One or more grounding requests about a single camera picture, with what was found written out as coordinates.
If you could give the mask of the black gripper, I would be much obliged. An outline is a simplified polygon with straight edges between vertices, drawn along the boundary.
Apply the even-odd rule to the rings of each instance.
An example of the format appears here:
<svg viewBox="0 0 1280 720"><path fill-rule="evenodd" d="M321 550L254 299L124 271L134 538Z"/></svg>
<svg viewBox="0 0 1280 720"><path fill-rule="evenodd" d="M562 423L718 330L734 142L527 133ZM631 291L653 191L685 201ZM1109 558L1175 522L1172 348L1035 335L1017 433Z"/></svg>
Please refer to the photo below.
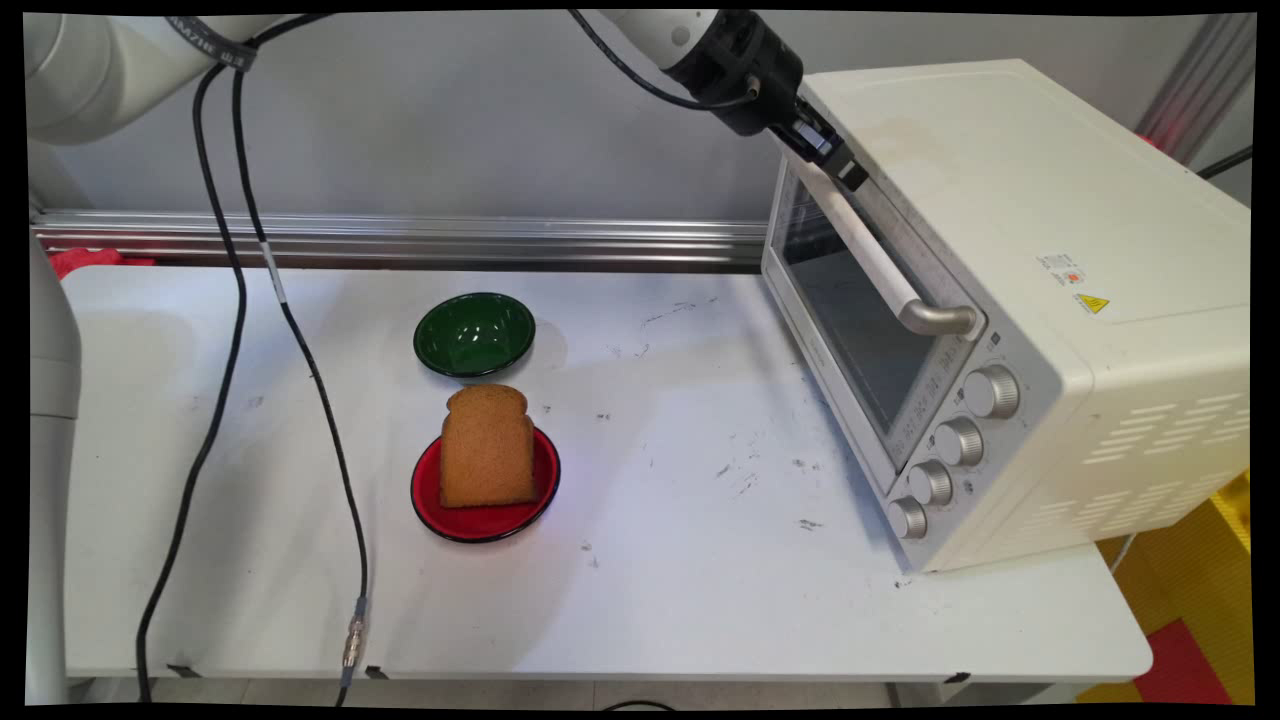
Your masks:
<svg viewBox="0 0 1280 720"><path fill-rule="evenodd" d="M797 96L803 61L755 12L717 12L664 73L740 136L767 129L845 192L868 173L840 132Z"/></svg>

